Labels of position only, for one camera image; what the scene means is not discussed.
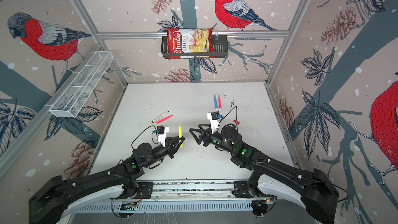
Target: bird head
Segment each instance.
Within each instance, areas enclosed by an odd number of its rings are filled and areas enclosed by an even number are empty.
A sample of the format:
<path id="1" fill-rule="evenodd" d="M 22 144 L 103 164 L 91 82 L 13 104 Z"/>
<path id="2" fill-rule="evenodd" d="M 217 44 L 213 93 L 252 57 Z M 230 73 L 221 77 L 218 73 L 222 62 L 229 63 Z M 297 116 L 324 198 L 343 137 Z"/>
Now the bird head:
<path id="1" fill-rule="evenodd" d="M 31 19 L 32 17 L 30 15 L 23 12 L 18 12 L 12 15 L 7 22 L 7 26 L 10 29 L 12 37 L 27 38 L 25 23 Z"/>

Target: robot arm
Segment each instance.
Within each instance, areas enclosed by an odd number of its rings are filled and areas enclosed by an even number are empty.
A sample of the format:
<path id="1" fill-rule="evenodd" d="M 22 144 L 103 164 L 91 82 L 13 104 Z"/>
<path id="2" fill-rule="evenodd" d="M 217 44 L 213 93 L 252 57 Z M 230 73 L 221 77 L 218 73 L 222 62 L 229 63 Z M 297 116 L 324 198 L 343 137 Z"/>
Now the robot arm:
<path id="1" fill-rule="evenodd" d="M 150 166 L 166 155 L 173 158 L 184 140 L 166 138 L 165 147 L 160 144 L 153 149 L 142 143 L 131 157 L 110 169 L 75 179 L 51 178 L 29 199 L 29 224 L 56 224 L 61 217 L 97 201 L 134 197 L 139 190 L 135 180 L 144 174 L 143 167 L 157 167 Z"/>
<path id="2" fill-rule="evenodd" d="M 218 150 L 231 153 L 234 164 L 253 171 L 246 183 L 234 182 L 236 197 L 275 195 L 302 206 L 321 223 L 333 224 L 339 193 L 325 173 L 294 168 L 265 155 L 243 142 L 233 124 L 224 126 L 221 133 L 212 132 L 209 124 L 200 124 L 199 129 L 189 131 L 199 145 L 213 144 Z"/>

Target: marker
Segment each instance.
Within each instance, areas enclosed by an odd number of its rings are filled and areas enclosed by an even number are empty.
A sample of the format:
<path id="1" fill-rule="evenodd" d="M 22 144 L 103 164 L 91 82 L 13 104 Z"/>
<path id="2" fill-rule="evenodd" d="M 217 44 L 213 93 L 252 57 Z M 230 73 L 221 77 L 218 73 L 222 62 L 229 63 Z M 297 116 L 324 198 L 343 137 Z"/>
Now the marker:
<path id="1" fill-rule="evenodd" d="M 179 137 L 179 138 L 182 138 L 182 129 L 181 129 L 181 125 L 178 127 L 178 137 Z"/>
<path id="2" fill-rule="evenodd" d="M 217 99 L 216 99 L 216 95 L 214 95 L 214 106 L 216 107 L 216 109 L 218 108 L 218 107 L 217 107 Z"/>
<path id="3" fill-rule="evenodd" d="M 156 122 L 157 120 L 159 120 L 161 117 L 163 117 L 164 115 L 166 115 L 168 112 L 170 112 L 170 111 L 163 112 L 161 115 L 159 115 L 159 116 L 156 117 L 154 120 L 152 120 L 152 123 L 154 123 L 154 122 Z"/>
<path id="4" fill-rule="evenodd" d="M 220 110 L 221 110 L 221 98 L 220 98 L 220 95 L 218 95 L 218 105 L 219 105 Z"/>
<path id="5" fill-rule="evenodd" d="M 167 116 L 167 117 L 165 117 L 165 118 L 162 118 L 161 120 L 157 121 L 156 124 L 160 124 L 160 123 L 162 123 L 163 121 L 166 121 L 166 120 L 168 120 L 168 119 L 171 118 L 171 117 L 172 117 L 172 115 Z"/>

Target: cassava chip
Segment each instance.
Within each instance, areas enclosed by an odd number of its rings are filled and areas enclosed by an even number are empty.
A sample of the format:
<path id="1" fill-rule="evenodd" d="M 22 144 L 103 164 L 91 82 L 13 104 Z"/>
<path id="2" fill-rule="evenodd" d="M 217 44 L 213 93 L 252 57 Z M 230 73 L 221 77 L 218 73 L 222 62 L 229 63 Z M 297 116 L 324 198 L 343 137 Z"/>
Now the cassava chip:
<path id="1" fill-rule="evenodd" d="M 208 30 L 200 29 L 177 29 L 167 28 L 167 45 L 169 53 L 199 53 L 213 52 L 211 45 L 212 28 Z M 193 58 L 193 56 L 177 56 L 168 59 Z"/>

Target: bird illustration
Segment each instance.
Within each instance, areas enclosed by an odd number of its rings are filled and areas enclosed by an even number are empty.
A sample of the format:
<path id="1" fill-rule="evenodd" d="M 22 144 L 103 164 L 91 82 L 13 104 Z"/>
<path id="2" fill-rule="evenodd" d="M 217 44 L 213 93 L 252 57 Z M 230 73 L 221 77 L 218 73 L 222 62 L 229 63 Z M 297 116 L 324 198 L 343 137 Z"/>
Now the bird illustration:
<path id="1" fill-rule="evenodd" d="M 276 30 L 265 24 L 264 20 L 257 16 L 250 4 L 243 0 L 215 0 L 217 18 L 226 25 L 226 29 L 240 28 L 250 25 L 260 25 L 269 30 Z"/>
<path id="2" fill-rule="evenodd" d="M 7 25 L 13 38 L 20 37 L 39 56 L 53 61 L 65 61 L 67 67 L 61 75 L 66 71 L 72 71 L 68 68 L 68 59 L 74 53 L 80 55 L 77 50 L 79 43 L 84 38 L 91 37 L 82 31 L 42 22 L 23 12 L 12 15 Z"/>
<path id="3" fill-rule="evenodd" d="M 355 123 L 348 123 L 352 124 L 357 132 L 354 142 L 358 141 L 359 135 L 373 140 L 390 160 L 391 166 L 385 172 L 380 172 L 373 164 L 368 165 L 380 174 L 381 181 L 378 183 L 385 184 L 385 175 L 398 170 L 398 81 L 375 99 L 371 107 L 370 118 L 371 135 L 360 133 Z"/>

